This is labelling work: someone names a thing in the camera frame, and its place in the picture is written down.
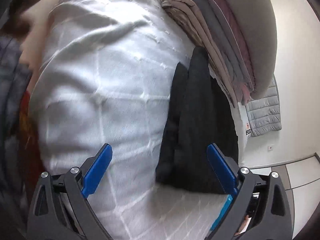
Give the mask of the grey folded top garment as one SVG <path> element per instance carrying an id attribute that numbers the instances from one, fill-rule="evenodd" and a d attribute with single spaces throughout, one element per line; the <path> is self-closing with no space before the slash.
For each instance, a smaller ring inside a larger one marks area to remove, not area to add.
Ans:
<path id="1" fill-rule="evenodd" d="M 277 54 L 277 27 L 271 0 L 225 0 L 247 44 L 255 77 L 253 99 L 263 98 L 272 81 Z"/>

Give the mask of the black garment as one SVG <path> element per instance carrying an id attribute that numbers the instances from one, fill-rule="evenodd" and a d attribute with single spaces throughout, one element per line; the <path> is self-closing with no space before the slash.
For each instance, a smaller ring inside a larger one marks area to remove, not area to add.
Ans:
<path id="1" fill-rule="evenodd" d="M 237 161 L 238 136 L 229 101 L 211 77 L 208 64 L 207 51 L 195 47 L 189 66 L 176 66 L 156 182 L 191 192 L 223 194 L 207 148 L 215 143 L 225 156 Z"/>

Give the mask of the grey quilted padded jacket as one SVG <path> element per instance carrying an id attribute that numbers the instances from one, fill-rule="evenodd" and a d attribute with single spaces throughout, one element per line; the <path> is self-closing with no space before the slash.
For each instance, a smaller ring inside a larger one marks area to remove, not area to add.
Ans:
<path id="1" fill-rule="evenodd" d="M 279 93 L 274 76 L 265 96 L 258 100 L 250 99 L 246 112 L 252 137 L 282 129 Z"/>

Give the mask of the beige folded garment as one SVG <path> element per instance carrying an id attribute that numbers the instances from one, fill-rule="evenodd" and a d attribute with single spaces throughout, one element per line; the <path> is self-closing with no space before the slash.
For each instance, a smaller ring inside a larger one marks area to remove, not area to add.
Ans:
<path id="1" fill-rule="evenodd" d="M 233 84 L 231 82 L 231 77 L 228 73 L 225 61 L 220 53 L 219 48 L 216 43 L 213 41 L 210 30 L 206 21 L 196 5 L 192 0 L 168 0 L 170 5 L 174 8 L 181 10 L 187 15 L 187 18 L 191 21 L 195 30 L 199 34 L 208 54 L 213 60 L 215 67 L 213 67 L 215 75 L 220 79 L 222 84 L 225 87 L 227 95 L 229 96 L 233 107 L 238 107 L 238 98 L 234 91 Z"/>

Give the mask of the pink folded garment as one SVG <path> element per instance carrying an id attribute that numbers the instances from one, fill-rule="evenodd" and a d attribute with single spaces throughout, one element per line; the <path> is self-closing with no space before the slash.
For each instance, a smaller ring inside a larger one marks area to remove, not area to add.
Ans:
<path id="1" fill-rule="evenodd" d="M 255 77 L 245 38 L 226 0 L 208 0 L 208 2 L 239 61 L 242 71 L 242 81 L 240 81 L 241 103 L 246 105 L 250 101 L 250 92 L 255 87 Z"/>

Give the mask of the white quilted bedspread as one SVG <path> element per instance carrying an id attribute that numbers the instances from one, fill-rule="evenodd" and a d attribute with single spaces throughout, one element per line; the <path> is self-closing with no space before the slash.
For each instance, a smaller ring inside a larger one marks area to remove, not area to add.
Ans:
<path id="1" fill-rule="evenodd" d="M 194 45 L 159 0 L 60 0 L 30 101 L 41 159 L 67 172 L 110 144 L 88 201 L 114 239 L 204 239 L 226 198 L 155 183 L 176 65 Z"/>

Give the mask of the grey-blue folded garment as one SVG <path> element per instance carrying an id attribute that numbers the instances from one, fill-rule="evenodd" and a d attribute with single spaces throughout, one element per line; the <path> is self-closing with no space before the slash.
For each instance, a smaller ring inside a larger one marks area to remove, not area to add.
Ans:
<path id="1" fill-rule="evenodd" d="M 226 63 L 227 69 L 230 71 L 232 83 L 235 85 L 236 95 L 242 99 L 242 91 L 240 89 L 240 81 L 242 81 L 242 71 L 239 61 L 231 48 L 228 38 L 223 31 L 219 20 L 212 10 L 208 0 L 192 0 L 200 9 L 206 24 L 210 30 L 213 40 L 217 43 L 221 55 Z"/>

